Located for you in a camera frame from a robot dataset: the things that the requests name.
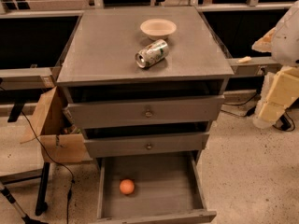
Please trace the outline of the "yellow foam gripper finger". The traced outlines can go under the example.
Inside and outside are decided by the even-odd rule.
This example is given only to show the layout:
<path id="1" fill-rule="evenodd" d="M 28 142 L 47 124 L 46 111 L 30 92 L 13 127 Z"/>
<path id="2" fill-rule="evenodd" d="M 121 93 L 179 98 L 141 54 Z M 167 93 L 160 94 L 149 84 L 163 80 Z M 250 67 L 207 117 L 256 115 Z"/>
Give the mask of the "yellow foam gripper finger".
<path id="1" fill-rule="evenodd" d="M 258 52 L 271 52 L 272 51 L 272 36 L 276 28 L 269 30 L 263 37 L 254 42 L 251 48 Z"/>
<path id="2" fill-rule="evenodd" d="M 261 99 L 255 108 L 253 124 L 260 129 L 271 127 L 298 98 L 298 67 L 285 66 L 275 74 L 268 73 L 264 77 Z"/>

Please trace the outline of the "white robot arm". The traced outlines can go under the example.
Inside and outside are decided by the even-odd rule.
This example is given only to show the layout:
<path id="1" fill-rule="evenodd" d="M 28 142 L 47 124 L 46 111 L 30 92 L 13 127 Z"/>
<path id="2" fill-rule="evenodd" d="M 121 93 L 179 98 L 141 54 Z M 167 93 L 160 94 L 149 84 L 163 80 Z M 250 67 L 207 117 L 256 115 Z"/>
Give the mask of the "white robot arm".
<path id="1" fill-rule="evenodd" d="M 278 72 L 264 77 L 256 105 L 253 124 L 264 129 L 274 125 L 299 98 L 299 1 L 251 48 L 270 52 L 271 58 L 282 65 Z"/>

